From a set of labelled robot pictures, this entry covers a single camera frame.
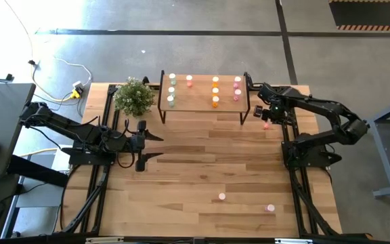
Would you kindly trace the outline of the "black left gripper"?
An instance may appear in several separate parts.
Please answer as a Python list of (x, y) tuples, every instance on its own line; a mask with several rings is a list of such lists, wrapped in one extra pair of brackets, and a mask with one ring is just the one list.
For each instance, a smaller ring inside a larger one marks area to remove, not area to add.
[(131, 151), (137, 154), (137, 161), (135, 163), (136, 171), (144, 171), (146, 163), (149, 159), (162, 155), (163, 153), (150, 152), (142, 155), (143, 149), (145, 149), (145, 140), (163, 141), (161, 137), (155, 136), (146, 129), (146, 121), (141, 120), (137, 124), (137, 131), (130, 137), (129, 145)]

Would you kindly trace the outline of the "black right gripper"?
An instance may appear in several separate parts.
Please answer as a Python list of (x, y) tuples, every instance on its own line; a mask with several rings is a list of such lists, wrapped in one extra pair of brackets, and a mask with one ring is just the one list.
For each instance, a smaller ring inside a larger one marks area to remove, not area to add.
[(263, 109), (261, 114), (264, 127), (267, 125), (267, 120), (269, 126), (272, 126), (273, 124), (281, 124), (287, 120), (283, 96), (262, 97), (261, 99), (269, 106), (268, 109)]

